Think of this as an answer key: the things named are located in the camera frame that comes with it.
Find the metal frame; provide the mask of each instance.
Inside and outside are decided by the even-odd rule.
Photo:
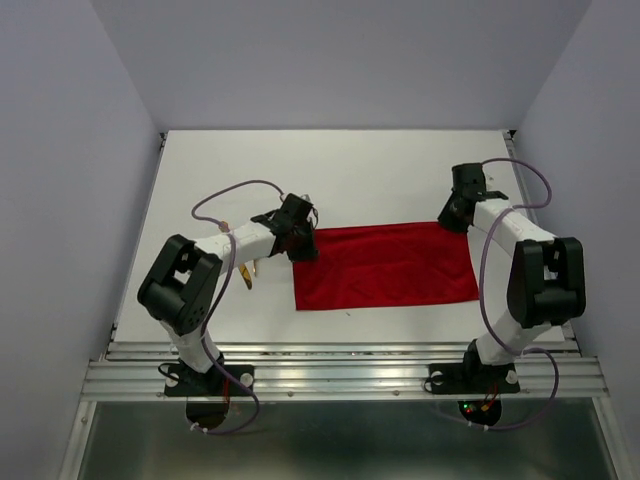
[[[511,158],[511,135],[503,138]],[[522,172],[514,172],[525,202],[529,193]],[[534,212],[529,212],[536,221]],[[540,343],[549,349],[560,368],[561,398],[592,398],[615,475],[635,479],[634,466],[616,421],[604,376],[596,358],[580,355],[570,324],[563,328],[565,342]],[[434,396],[423,388],[427,365],[460,361],[463,343],[415,344],[222,344],[228,364],[255,366],[254,390],[265,402],[304,401],[436,401],[461,400],[461,396]],[[60,479],[77,478],[86,450],[97,402],[184,401],[163,394],[165,379],[157,372],[160,362],[175,361],[177,353],[167,343],[111,342],[104,359],[92,362],[82,389]],[[545,357],[527,356],[516,362],[522,388],[504,398],[546,398],[553,372]],[[190,401],[216,401],[211,397]],[[234,401],[252,401],[238,398]]]
[[[433,345],[220,345],[226,364],[255,366],[254,390],[267,402],[332,400],[462,400],[463,396],[431,395],[423,388],[427,365],[460,361],[458,348]],[[562,382],[559,397],[606,396],[606,384],[595,358],[556,353]],[[164,360],[171,360],[167,355]],[[106,361],[89,365],[81,399],[108,401],[184,401],[163,395],[165,379],[156,361]],[[553,385],[553,370],[544,356],[516,363],[522,392],[507,397],[544,398]],[[190,401],[221,400],[210,397]],[[249,397],[237,401],[249,401]]]

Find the cable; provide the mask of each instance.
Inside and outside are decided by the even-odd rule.
[[[230,187],[227,187],[223,190],[220,190],[219,192],[213,193],[211,195],[209,195],[208,197],[203,198],[202,200],[200,200],[198,203],[196,203],[193,208],[191,209],[191,216],[195,219],[195,220],[200,220],[200,221],[204,221],[204,222],[211,222],[215,225],[218,226],[218,228],[223,227],[224,228],[224,222],[221,222],[220,220],[216,220],[215,218],[212,217],[206,217],[206,216],[201,216],[198,215],[198,209],[200,207],[202,207],[205,203],[209,202],[210,200],[213,200],[216,197],[219,197],[220,195],[223,195],[227,192],[230,192],[231,190],[235,190],[236,188],[240,188],[240,187],[244,187],[246,185],[252,185],[252,184],[263,184],[263,185],[269,185],[273,188],[275,188],[278,193],[280,195],[284,195],[284,191],[278,187],[275,183],[271,183],[267,180],[247,180],[245,182],[240,182],[237,183],[235,185],[232,185]],[[237,245],[236,245],[236,239],[233,236],[233,233],[227,233],[227,237],[229,237],[229,243],[231,245],[231,253],[230,253],[230,258],[229,258],[229,266],[227,268],[227,275],[225,276],[224,282],[222,283],[222,287],[220,287],[220,292],[218,293],[218,296],[216,297],[215,301],[213,302],[213,305],[211,306],[211,308],[209,309],[209,313],[207,313],[207,316],[204,320],[204,322],[202,322],[202,326],[200,328],[200,334],[201,334],[201,342],[202,342],[202,347],[204,349],[205,354],[207,355],[207,357],[209,358],[209,360],[211,360],[211,362],[213,362],[213,366],[222,374],[223,377],[225,377],[225,379],[227,381],[232,382],[234,385],[236,385],[240,390],[242,390],[244,393],[246,393],[247,395],[249,395],[251,398],[253,398],[253,401],[256,405],[256,409],[255,412],[253,413],[253,415],[244,423],[242,423],[241,425],[237,426],[237,427],[233,427],[227,430],[222,430],[222,431],[214,431],[214,430],[209,430],[206,428],[202,428],[200,427],[197,423],[191,423],[191,429],[194,430],[198,430],[199,432],[202,432],[204,434],[207,435],[228,435],[230,433],[235,433],[238,432],[240,430],[242,430],[243,428],[249,426],[260,414],[260,400],[258,399],[258,396],[253,392],[253,390],[251,390],[248,387],[245,387],[240,380],[238,380],[237,378],[235,378],[233,375],[231,375],[229,372],[227,372],[225,370],[225,368],[220,365],[217,361],[217,359],[214,357],[213,353],[211,353],[211,351],[209,350],[209,346],[207,345],[207,342],[205,340],[205,336],[207,333],[207,327],[209,326],[209,321],[211,320],[211,317],[213,316],[213,312],[215,312],[216,308],[218,308],[218,305],[220,304],[220,301],[222,300],[223,295],[225,294],[225,292],[227,291],[227,287],[229,286],[229,282],[231,280],[231,275],[233,273],[233,265],[235,264],[236,261],[236,249],[237,249]]]
[[[498,343],[498,345],[500,345],[502,348],[504,348],[507,352],[509,352],[511,355],[513,355],[515,357],[519,357],[520,355],[528,355],[530,353],[541,353],[543,355],[546,355],[549,358],[549,360],[551,361],[551,365],[553,366],[553,372],[554,372],[553,388],[551,389],[551,394],[549,396],[549,400],[547,401],[545,406],[542,407],[542,409],[537,414],[535,414],[534,416],[528,418],[527,420],[524,420],[522,422],[519,422],[519,423],[516,423],[516,424],[513,424],[513,425],[505,425],[505,426],[497,426],[497,427],[496,426],[493,426],[493,427],[482,426],[485,430],[488,429],[488,430],[496,430],[496,431],[506,431],[506,430],[515,430],[515,429],[522,428],[522,427],[525,427],[527,425],[530,425],[533,422],[535,422],[535,421],[539,420],[540,418],[542,418],[547,413],[547,411],[549,410],[549,407],[553,403],[553,400],[556,398],[556,395],[558,393],[558,386],[560,384],[560,371],[558,370],[558,363],[553,358],[553,356],[551,355],[550,352],[548,352],[547,350],[545,350],[543,348],[539,348],[539,347],[527,348],[527,349],[523,350],[522,352],[518,352],[518,351],[512,349],[506,343],[504,343],[500,337],[498,337],[498,334],[495,332],[495,330],[491,326],[491,322],[489,321],[489,316],[487,314],[487,307],[486,307],[486,302],[485,302],[484,281],[485,281],[485,272],[486,272],[486,268],[487,268],[487,257],[489,255],[489,246],[491,244],[491,240],[493,238],[493,235],[495,234],[495,231],[498,228],[498,225],[500,224],[500,222],[502,221],[502,219],[504,217],[506,217],[508,214],[510,214],[511,212],[515,211],[516,209],[520,209],[520,208],[526,208],[526,209],[544,208],[544,207],[546,207],[547,205],[549,205],[551,203],[551,199],[553,198],[553,191],[551,189],[551,184],[549,183],[547,178],[542,174],[542,172],[540,172],[534,166],[528,164],[527,162],[523,162],[522,160],[515,160],[513,158],[491,158],[489,160],[485,160],[484,162],[482,162],[482,165],[484,166],[484,165],[488,165],[490,163],[496,163],[496,162],[508,162],[508,163],[512,163],[512,164],[521,165],[521,166],[529,169],[531,172],[536,174],[536,176],[544,184],[545,188],[547,189],[547,198],[542,203],[537,203],[537,204],[534,203],[534,204],[530,204],[530,205],[513,205],[510,209],[505,210],[504,212],[500,213],[500,215],[498,215],[496,220],[493,222],[493,224],[489,228],[489,231],[487,232],[487,238],[485,239],[484,245],[482,247],[482,257],[480,258],[480,274],[479,274],[479,279],[478,279],[478,296],[479,296],[479,300],[480,300],[480,314],[482,315],[482,321],[484,322],[484,325],[487,328],[487,331],[493,337],[493,339]]]

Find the white table surface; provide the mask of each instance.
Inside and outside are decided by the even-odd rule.
[[[168,342],[166,332],[137,303],[137,290],[169,236],[217,233],[213,225],[190,217],[191,207],[210,193],[243,180],[270,180],[285,192],[308,193],[320,212],[319,228],[432,221],[449,196],[453,165],[505,156],[498,131],[171,131],[114,340]],[[513,203],[522,201],[511,165],[488,165],[485,173]],[[278,204],[273,189],[256,185],[201,211],[233,227]],[[477,276],[485,236],[471,229],[468,238]],[[487,307],[497,319],[506,308],[511,261],[497,245],[489,258]],[[466,343],[485,331],[478,302],[298,312],[287,257],[264,259],[258,268],[252,291],[234,273],[210,325],[214,341]],[[540,340],[564,338],[554,328]]]

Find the black joint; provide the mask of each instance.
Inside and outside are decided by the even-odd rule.
[[[545,279],[545,267],[556,278]],[[582,244],[575,238],[516,243],[507,305],[523,328],[544,322],[562,325],[582,315],[586,307]]]
[[[318,256],[314,228],[308,220],[312,209],[311,202],[290,193],[278,210],[251,219],[275,235],[270,256],[287,252],[292,262],[313,260]]]
[[[452,168],[453,188],[438,216],[438,223],[455,233],[466,233],[473,224],[476,203],[492,198],[507,199],[502,192],[487,191],[481,163],[463,163]]]
[[[192,332],[204,321],[222,268],[214,254],[196,248],[181,235],[169,238],[138,290],[138,302],[177,335]],[[188,273],[182,282],[176,272]]]

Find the black bracket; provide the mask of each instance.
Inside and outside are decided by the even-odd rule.
[[[498,393],[520,391],[515,365],[484,365],[475,340],[465,352],[462,363],[432,363],[428,367],[425,390],[434,395],[486,394],[495,387]]]
[[[248,373],[254,377],[253,365],[225,365],[224,369],[234,378]],[[222,397],[224,392],[224,377],[215,367],[211,367],[207,373],[198,373],[182,362],[169,364],[167,373],[177,376],[180,381],[170,387],[165,383],[164,394],[166,397]],[[248,397],[236,384],[230,382],[229,395],[232,397]]]
[[[455,233],[466,233],[473,224],[476,203],[492,198],[508,197],[498,191],[487,191],[487,182],[481,163],[463,163],[452,169],[453,188],[442,212],[438,215],[438,223],[445,229]]]
[[[290,193],[278,210],[251,218],[252,222],[264,225],[275,235],[270,256],[287,252],[292,262],[317,258],[314,227],[308,220],[312,209],[311,202]]]

